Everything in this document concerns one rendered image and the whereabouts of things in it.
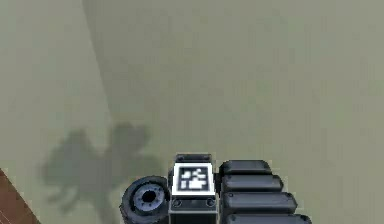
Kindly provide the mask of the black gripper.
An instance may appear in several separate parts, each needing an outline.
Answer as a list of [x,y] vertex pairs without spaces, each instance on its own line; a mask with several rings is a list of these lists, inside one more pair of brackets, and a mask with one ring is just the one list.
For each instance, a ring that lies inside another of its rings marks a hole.
[[146,176],[124,192],[119,206],[124,224],[169,224],[167,179]]

